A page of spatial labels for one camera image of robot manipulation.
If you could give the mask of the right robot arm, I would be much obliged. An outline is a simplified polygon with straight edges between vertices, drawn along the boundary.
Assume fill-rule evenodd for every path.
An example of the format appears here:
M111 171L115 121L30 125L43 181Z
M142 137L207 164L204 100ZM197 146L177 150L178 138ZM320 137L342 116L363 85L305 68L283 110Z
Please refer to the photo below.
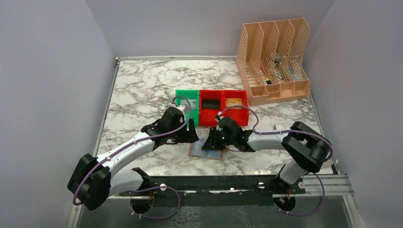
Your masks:
M274 187L286 193L302 176L317 173L333 154L331 143L303 122L297 121L289 129L272 132L244 130L233 119L224 117L210 129L202 150L224 150L234 146L241 152L285 150L292 160L284 165L274 180Z

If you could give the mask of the red plastic bin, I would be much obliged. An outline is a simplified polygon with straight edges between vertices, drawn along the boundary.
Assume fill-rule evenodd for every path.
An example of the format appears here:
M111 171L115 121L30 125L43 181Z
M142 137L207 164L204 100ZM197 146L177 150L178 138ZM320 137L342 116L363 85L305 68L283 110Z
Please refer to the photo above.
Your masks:
M217 125L215 116L222 108L221 90L200 90L199 126Z
M244 108L248 106L247 93L245 90L223 90L223 108L227 108L225 104L226 98L241 98L243 105L235 105L228 107L223 115L232 118L239 126L247 126L249 123L249 110Z

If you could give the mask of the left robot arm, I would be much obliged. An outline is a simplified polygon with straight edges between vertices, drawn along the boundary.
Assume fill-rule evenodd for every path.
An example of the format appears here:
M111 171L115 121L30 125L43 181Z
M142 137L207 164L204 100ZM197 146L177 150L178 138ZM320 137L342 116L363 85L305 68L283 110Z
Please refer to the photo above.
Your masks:
M141 128L133 138L117 148L92 156L83 155L67 184L75 206L84 205L95 210L108 197L133 190L144 195L149 181L136 170L119 173L126 165L165 144L194 143L198 141L194 120L186 116L185 107L169 107L160 119Z

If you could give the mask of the tan leather card holder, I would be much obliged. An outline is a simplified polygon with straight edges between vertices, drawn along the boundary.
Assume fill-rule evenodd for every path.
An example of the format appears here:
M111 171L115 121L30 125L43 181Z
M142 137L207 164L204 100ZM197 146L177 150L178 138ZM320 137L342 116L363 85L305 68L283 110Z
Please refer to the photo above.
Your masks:
M199 137L199 140L191 143L190 148L189 148L189 153L188 155L190 157L197 157L197 158L205 158L205 159L211 159L211 160L219 160L222 161L224 158L224 150L222 151L217 151L217 150L202 150L202 146L206 142L207 138L206 137Z

